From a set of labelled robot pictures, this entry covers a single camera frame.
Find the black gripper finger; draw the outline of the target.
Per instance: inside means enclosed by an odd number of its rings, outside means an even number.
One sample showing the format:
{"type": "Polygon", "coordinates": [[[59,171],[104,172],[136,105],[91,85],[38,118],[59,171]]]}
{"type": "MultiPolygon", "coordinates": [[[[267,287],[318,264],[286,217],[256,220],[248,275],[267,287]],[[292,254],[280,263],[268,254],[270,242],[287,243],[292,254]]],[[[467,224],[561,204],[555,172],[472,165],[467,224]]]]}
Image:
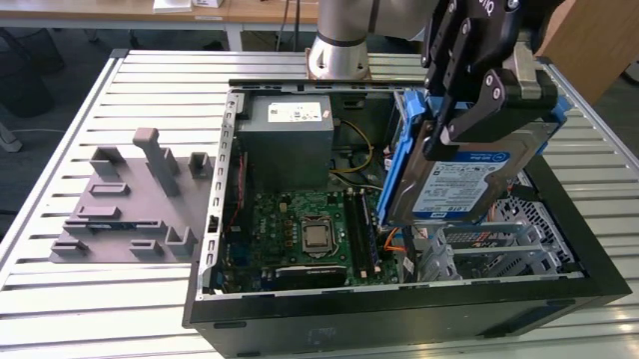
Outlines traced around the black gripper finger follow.
{"type": "Polygon", "coordinates": [[[428,160],[451,160],[464,143],[490,144],[502,140],[526,124],[547,117],[558,103],[558,89],[550,77],[534,68],[530,34],[519,33],[513,54],[499,66],[471,71],[463,67],[471,33],[471,21],[466,19],[452,47],[443,88],[426,86],[428,93],[443,99],[423,145],[428,160]]]}
{"type": "Polygon", "coordinates": [[[443,77],[450,59],[448,51],[456,38],[458,2],[438,1],[427,23],[423,43],[423,67],[428,69],[427,88],[443,88],[443,77]]]}

